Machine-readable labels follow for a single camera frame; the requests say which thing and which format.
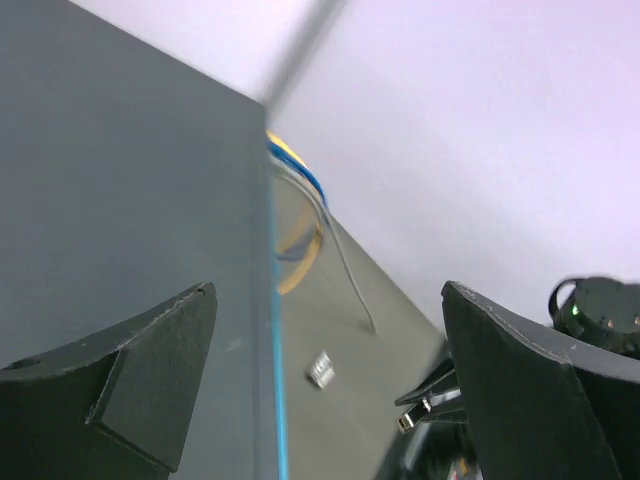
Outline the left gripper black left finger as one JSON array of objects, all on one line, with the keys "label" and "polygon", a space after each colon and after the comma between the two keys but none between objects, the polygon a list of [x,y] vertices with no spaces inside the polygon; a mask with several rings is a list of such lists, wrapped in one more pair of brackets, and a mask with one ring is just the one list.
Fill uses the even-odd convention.
[{"label": "left gripper black left finger", "polygon": [[217,313],[201,283],[1,370],[4,479],[166,479],[180,465]]}]

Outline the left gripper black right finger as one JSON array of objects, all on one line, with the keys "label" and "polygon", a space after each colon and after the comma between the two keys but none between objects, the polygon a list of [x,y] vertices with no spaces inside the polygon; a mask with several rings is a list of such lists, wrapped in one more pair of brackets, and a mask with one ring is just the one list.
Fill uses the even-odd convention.
[{"label": "left gripper black right finger", "polygon": [[441,295],[484,478],[638,478],[638,360],[524,318],[457,281]]}]

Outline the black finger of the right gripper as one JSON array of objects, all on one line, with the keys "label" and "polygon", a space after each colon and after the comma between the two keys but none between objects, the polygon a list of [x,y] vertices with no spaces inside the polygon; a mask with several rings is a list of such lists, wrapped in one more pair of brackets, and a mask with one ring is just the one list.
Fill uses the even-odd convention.
[{"label": "black finger of the right gripper", "polygon": [[407,406],[408,410],[422,398],[428,399],[431,412],[421,423],[465,423],[464,401],[449,349],[440,350],[425,379],[395,405]]}]

